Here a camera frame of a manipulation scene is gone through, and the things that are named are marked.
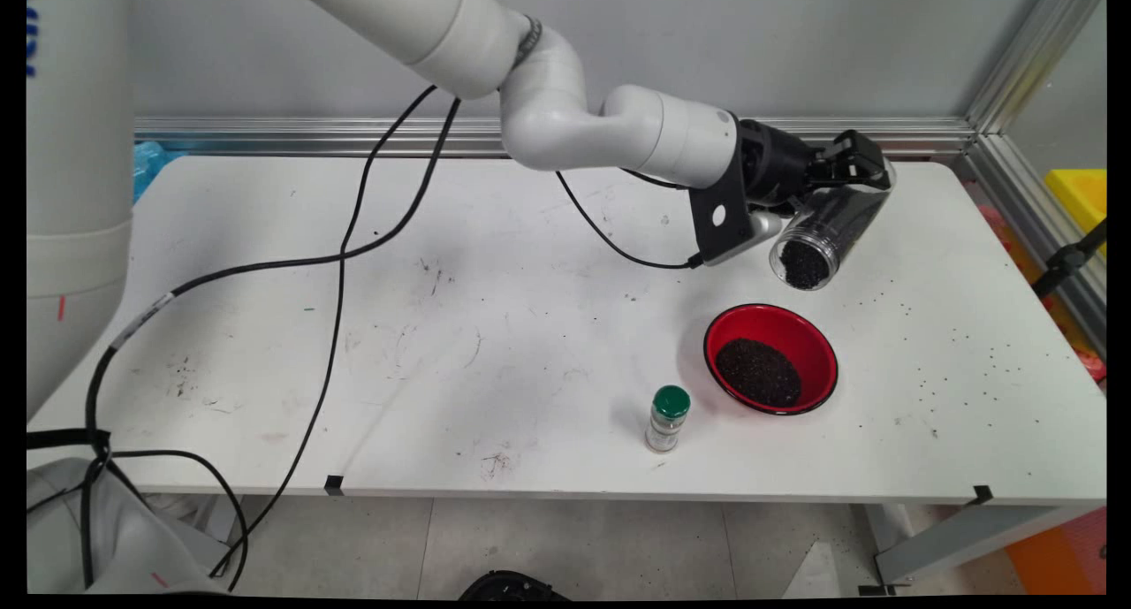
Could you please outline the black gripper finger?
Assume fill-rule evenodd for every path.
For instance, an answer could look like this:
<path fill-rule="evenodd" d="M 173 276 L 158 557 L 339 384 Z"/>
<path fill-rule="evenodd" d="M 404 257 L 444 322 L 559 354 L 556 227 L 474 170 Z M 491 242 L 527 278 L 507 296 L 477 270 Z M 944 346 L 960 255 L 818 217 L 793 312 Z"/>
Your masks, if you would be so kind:
<path fill-rule="evenodd" d="M 824 189 L 835 189 L 835 187 L 844 187 L 847 185 L 853 185 L 855 182 L 855 177 L 847 173 L 812 173 L 805 175 L 804 179 L 804 191 L 802 194 L 803 201 L 808 201 L 812 195 L 815 192 L 823 191 Z"/>
<path fill-rule="evenodd" d="M 857 185 L 879 191 L 892 190 L 889 161 L 867 135 L 845 130 L 821 154 L 820 179 L 831 187 Z"/>

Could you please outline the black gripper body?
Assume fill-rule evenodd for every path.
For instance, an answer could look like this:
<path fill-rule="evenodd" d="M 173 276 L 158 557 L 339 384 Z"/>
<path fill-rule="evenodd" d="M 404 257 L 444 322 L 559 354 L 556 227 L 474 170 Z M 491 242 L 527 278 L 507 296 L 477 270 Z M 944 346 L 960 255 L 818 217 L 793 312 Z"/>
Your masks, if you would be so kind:
<path fill-rule="evenodd" d="M 748 209 L 792 209 L 809 195 L 808 168 L 815 148 L 796 135 L 739 120 L 739 170 Z"/>

